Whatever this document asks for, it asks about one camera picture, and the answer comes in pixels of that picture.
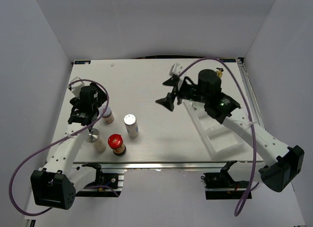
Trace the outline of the silver lid shaker bottle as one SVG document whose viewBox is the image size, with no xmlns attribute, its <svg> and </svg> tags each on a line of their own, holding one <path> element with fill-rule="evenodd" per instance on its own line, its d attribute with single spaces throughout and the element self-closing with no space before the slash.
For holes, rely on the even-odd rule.
<svg viewBox="0 0 313 227">
<path fill-rule="evenodd" d="M 124 116 L 123 120 L 129 137 L 137 137 L 139 135 L 139 129 L 136 117 L 133 114 L 127 114 L 126 116 Z"/>
</svg>

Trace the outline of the square glass bottle gold spout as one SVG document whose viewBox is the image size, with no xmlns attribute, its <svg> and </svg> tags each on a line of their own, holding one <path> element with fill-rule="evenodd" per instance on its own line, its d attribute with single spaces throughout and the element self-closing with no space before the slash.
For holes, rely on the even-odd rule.
<svg viewBox="0 0 313 227">
<path fill-rule="evenodd" d="M 216 74 L 219 78 L 221 78 L 223 76 L 223 71 L 224 69 L 223 68 L 216 68 Z"/>
</svg>

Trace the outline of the clear round glass oil bottle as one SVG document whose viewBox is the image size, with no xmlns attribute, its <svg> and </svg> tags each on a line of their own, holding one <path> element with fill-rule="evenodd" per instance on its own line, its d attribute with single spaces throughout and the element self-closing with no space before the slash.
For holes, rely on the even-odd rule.
<svg viewBox="0 0 313 227">
<path fill-rule="evenodd" d="M 203 110 L 203 109 L 204 109 L 204 103 L 193 101 L 193 102 L 192 102 L 192 108 L 193 108 L 195 111 L 196 111 L 196 110 Z"/>
</svg>

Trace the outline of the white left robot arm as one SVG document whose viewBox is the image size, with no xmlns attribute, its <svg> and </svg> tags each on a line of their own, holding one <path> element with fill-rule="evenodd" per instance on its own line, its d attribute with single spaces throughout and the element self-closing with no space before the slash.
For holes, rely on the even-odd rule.
<svg viewBox="0 0 313 227">
<path fill-rule="evenodd" d="M 65 210 L 73 205 L 76 194 L 87 185 L 99 187 L 103 183 L 99 164 L 85 163 L 76 172 L 71 170 L 83 142 L 101 118 L 99 108 L 109 99 L 95 82 L 77 89 L 69 84 L 69 89 L 75 97 L 70 100 L 72 109 L 65 140 L 59 142 L 44 167 L 33 171 L 30 177 L 36 205 Z"/>
</svg>

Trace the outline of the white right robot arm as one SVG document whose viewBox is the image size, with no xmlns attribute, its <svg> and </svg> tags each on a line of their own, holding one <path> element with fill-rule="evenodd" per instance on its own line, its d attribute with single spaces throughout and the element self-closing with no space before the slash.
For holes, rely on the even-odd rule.
<svg viewBox="0 0 313 227">
<path fill-rule="evenodd" d="M 170 78 L 163 82 L 173 89 L 165 98 L 156 100 L 170 111 L 174 101 L 181 104 L 189 100 L 203 104 L 209 117 L 227 127 L 261 156 L 264 165 L 258 168 L 260 180 L 269 189 L 281 192 L 301 171 L 304 150 L 279 141 L 259 124 L 253 124 L 247 111 L 231 96 L 222 92 L 222 80 L 211 69 L 203 69 L 194 83 L 180 71 L 170 71 Z"/>
</svg>

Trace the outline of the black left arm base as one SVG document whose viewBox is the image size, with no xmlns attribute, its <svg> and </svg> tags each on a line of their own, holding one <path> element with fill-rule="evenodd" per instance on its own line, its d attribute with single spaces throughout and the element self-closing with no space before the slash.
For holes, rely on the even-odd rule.
<svg viewBox="0 0 313 227">
<path fill-rule="evenodd" d="M 85 163 L 81 168 L 93 168 L 96 171 L 95 181 L 86 185 L 86 189 L 76 193 L 76 197 L 117 198 L 121 194 L 122 174 L 104 172 L 97 163 Z"/>
</svg>

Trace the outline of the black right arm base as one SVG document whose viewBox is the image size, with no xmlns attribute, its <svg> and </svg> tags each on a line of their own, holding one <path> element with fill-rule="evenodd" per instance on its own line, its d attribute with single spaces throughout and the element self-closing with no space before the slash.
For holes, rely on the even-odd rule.
<svg viewBox="0 0 313 227">
<path fill-rule="evenodd" d="M 234 181 L 228 173 L 236 163 L 236 160 L 228 161 L 219 172 L 208 172 L 201 176 L 207 200 L 239 200 L 242 197 L 248 181 Z"/>
</svg>

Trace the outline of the small jar with white lid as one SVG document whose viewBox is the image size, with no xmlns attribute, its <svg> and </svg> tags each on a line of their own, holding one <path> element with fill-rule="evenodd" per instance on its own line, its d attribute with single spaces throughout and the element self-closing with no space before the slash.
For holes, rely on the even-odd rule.
<svg viewBox="0 0 313 227">
<path fill-rule="evenodd" d="M 112 113 L 110 106 L 108 106 L 106 110 L 105 110 L 105 106 L 102 106 L 101 108 L 99 108 L 99 113 L 101 114 L 102 112 L 104 112 L 104 114 L 102 116 L 103 122 L 105 124 L 113 123 L 114 116 L 113 116 L 113 113 Z"/>
</svg>

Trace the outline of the silver cone cap grinder bottle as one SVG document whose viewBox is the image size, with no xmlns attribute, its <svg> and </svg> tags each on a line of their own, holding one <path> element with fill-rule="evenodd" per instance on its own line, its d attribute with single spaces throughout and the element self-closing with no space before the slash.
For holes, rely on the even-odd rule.
<svg viewBox="0 0 313 227">
<path fill-rule="evenodd" d="M 97 152 L 105 152 L 106 144 L 101 139 L 100 133 L 97 129 L 91 129 L 86 141 L 90 143 Z"/>
</svg>

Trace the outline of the red cap sauce jar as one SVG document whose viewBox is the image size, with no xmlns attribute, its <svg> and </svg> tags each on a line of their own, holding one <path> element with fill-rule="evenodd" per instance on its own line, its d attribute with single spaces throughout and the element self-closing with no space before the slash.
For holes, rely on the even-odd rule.
<svg viewBox="0 0 313 227">
<path fill-rule="evenodd" d="M 108 145 L 117 156 L 122 156 L 126 153 L 126 146 L 122 136 L 119 134 L 110 135 L 108 138 Z"/>
</svg>

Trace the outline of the blue sticker on left corner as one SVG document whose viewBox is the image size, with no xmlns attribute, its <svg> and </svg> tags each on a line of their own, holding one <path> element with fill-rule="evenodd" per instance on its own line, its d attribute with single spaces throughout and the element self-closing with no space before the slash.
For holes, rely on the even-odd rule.
<svg viewBox="0 0 313 227">
<path fill-rule="evenodd" d="M 75 65 L 89 65 L 91 60 L 76 60 L 74 61 Z"/>
</svg>

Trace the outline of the white plastic organizer tray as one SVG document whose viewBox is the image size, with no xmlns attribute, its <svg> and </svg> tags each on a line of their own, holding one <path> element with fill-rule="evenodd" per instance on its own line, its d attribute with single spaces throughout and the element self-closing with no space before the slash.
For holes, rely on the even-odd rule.
<svg viewBox="0 0 313 227">
<path fill-rule="evenodd" d="M 212 160 L 234 160 L 246 152 L 243 140 L 209 117 L 204 109 L 195 111 L 187 100 L 183 104 Z"/>
</svg>

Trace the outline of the aluminium table front rail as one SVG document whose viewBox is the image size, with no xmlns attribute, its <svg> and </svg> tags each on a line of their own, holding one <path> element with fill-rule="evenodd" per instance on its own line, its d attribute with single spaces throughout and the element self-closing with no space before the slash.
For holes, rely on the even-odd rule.
<svg viewBox="0 0 313 227">
<path fill-rule="evenodd" d="M 218 169 L 226 165 L 226 161 L 222 162 L 128 162 L 128 163 L 101 163 L 102 169 L 106 170 L 130 170 L 130 169 L 148 169 L 148 170 L 164 170 L 164 169 L 183 169 L 183 170 L 203 170 Z"/>
</svg>

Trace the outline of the aluminium table rail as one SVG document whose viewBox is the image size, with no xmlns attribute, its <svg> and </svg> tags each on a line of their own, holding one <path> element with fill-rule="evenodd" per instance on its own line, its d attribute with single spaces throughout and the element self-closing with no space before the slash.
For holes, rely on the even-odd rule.
<svg viewBox="0 0 313 227">
<path fill-rule="evenodd" d="M 102 169 L 106 170 L 130 170 L 130 169 L 148 169 L 148 170 L 164 170 L 164 169 L 183 169 L 183 170 L 203 170 L 218 169 L 226 165 L 226 161 L 222 162 L 128 162 L 128 163 L 101 163 Z"/>
<path fill-rule="evenodd" d="M 242 81 L 247 93 L 248 102 L 250 104 L 251 112 L 253 119 L 263 128 L 265 129 L 261 110 L 254 92 L 254 89 L 252 87 L 248 72 L 245 68 L 245 60 L 243 57 L 237 58 L 237 65 L 239 67 L 239 71 L 242 77 Z"/>
</svg>

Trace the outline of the aluminium table right rail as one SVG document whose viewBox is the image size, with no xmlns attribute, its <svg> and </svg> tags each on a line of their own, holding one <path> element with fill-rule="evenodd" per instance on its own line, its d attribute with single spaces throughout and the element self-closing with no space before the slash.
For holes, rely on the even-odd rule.
<svg viewBox="0 0 313 227">
<path fill-rule="evenodd" d="M 239 67 L 239 71 L 242 77 L 242 81 L 247 93 L 248 102 L 250 104 L 251 112 L 253 119 L 263 128 L 265 129 L 261 110 L 254 92 L 254 89 L 252 87 L 248 72 L 245 68 L 245 60 L 243 57 L 237 58 L 237 65 Z"/>
</svg>

